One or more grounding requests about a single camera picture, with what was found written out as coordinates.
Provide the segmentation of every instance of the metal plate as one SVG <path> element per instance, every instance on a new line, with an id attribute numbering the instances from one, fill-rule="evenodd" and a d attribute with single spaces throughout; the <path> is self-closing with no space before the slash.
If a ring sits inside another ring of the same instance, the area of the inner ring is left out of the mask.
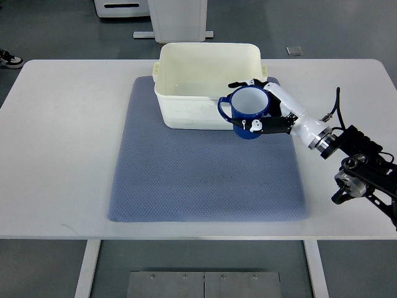
<path id="1" fill-rule="evenodd" d="M 127 298 L 281 298 L 274 272 L 131 272 Z"/>
<path id="2" fill-rule="evenodd" d="M 206 272 L 205 298 L 281 298 L 275 272 Z"/>
<path id="3" fill-rule="evenodd" d="M 203 298 L 203 272 L 131 272 L 127 298 Z"/>

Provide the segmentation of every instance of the black cable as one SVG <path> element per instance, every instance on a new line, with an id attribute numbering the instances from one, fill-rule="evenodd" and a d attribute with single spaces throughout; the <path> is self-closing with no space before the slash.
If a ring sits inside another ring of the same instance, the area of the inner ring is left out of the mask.
<path id="1" fill-rule="evenodd" d="M 384 154 L 384 155 L 388 155 L 391 156 L 391 161 L 389 161 L 389 163 L 393 163 L 395 160 L 395 157 L 393 156 L 393 154 L 391 153 L 387 153 L 387 152 L 380 152 L 380 154 Z"/>
<path id="2" fill-rule="evenodd" d="M 341 127 L 342 127 L 342 129 L 343 130 L 345 130 L 346 129 L 346 126 L 345 126 L 345 123 L 343 122 L 343 119 L 342 119 L 342 112 L 341 112 L 341 103 L 340 103 L 340 94 L 341 94 L 341 89 L 338 87 L 338 88 L 336 88 L 336 100 L 335 100 L 335 106 L 334 106 L 334 109 L 333 109 L 333 111 L 335 112 L 335 109 L 336 109 L 336 113 L 337 113 L 337 117 L 338 117 L 338 119 L 339 119 L 339 123 L 341 123 Z"/>
<path id="3" fill-rule="evenodd" d="M 331 111 L 330 113 L 328 113 L 327 115 L 325 115 L 325 116 L 321 119 L 321 121 L 327 122 L 329 119 L 332 118 L 332 115 L 334 115 L 334 113 L 335 113 L 335 111 L 336 111 L 337 118 L 339 119 L 339 123 L 341 124 L 341 128 L 335 127 L 334 129 L 345 130 L 345 129 L 346 129 L 346 126 L 345 126 L 345 123 L 343 122 L 343 118 L 342 118 L 340 94 L 341 94 L 341 89 L 340 89 L 340 87 L 338 87 L 338 88 L 336 88 L 335 105 L 334 105 L 332 111 Z"/>

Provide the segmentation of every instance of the robotic arm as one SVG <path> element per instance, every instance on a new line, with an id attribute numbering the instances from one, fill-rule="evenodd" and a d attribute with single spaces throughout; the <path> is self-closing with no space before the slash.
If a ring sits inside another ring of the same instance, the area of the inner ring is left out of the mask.
<path id="1" fill-rule="evenodd" d="M 389 153 L 383 153 L 380 145 L 371 141 L 353 125 L 345 128 L 339 108 L 339 88 L 332 112 L 323 119 L 316 120 L 278 84 L 252 79 L 231 83 L 229 87 L 247 85 L 259 86 L 270 96 L 270 117 L 259 119 L 262 125 L 257 130 L 252 128 L 253 133 L 285 132 L 295 135 L 304 146 L 311 150 L 319 150 L 324 159 L 336 150 L 342 150 L 348 157 L 342 160 L 339 172 L 335 175 L 339 190 L 332 196 L 332 201 L 342 204 L 355 197 L 366 197 L 389 216 L 393 225 L 397 227 L 397 165 L 393 163 L 394 157 Z M 341 127 L 332 129 L 325 122 L 335 111 Z M 232 119 L 232 122 L 246 130 L 251 129 L 251 125 L 244 119 Z M 334 135 L 335 129 L 341 130 L 342 133 L 339 136 Z M 382 155 L 390 155 L 392 160 L 386 161 Z M 391 198 L 391 204 L 386 204 L 376 197 L 373 194 L 376 190 L 387 194 Z"/>

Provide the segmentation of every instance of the mug rim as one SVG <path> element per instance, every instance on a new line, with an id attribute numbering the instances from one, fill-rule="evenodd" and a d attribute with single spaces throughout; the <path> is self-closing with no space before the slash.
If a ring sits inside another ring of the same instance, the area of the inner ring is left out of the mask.
<path id="1" fill-rule="evenodd" d="M 250 113 L 250 114 L 247 114 L 247 113 L 244 113 L 244 112 L 241 112 L 241 111 L 237 110 L 236 107 L 232 104 L 233 96 L 234 96 L 234 94 L 235 94 L 236 92 L 238 92 L 239 90 L 245 89 L 245 88 L 256 88 L 256 89 L 262 91 L 264 94 L 266 94 L 266 97 L 267 97 L 267 105 L 265 106 L 265 108 L 263 108 L 263 109 L 262 109 L 261 111 L 259 111 L 259 112 Z M 240 114 L 251 115 L 251 116 L 253 116 L 253 115 L 258 115 L 258 114 L 263 113 L 264 111 L 266 111 L 266 110 L 269 108 L 269 106 L 270 106 L 270 96 L 269 96 L 269 94 L 266 92 L 265 89 L 260 88 L 260 87 L 258 87 L 258 86 L 255 86 L 255 85 L 241 86 L 240 88 L 234 90 L 234 91 L 231 93 L 231 95 L 230 95 L 230 105 L 231 105 L 237 112 L 239 112 Z"/>

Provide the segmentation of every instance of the blue mat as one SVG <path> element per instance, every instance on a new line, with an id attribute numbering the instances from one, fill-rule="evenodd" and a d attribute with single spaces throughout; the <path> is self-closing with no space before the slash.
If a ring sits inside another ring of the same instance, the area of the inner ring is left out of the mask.
<path id="1" fill-rule="evenodd" d="M 307 216 L 291 136 L 243 140 L 232 130 L 170 129 L 163 122 L 152 77 L 136 79 L 110 220 L 268 222 Z"/>

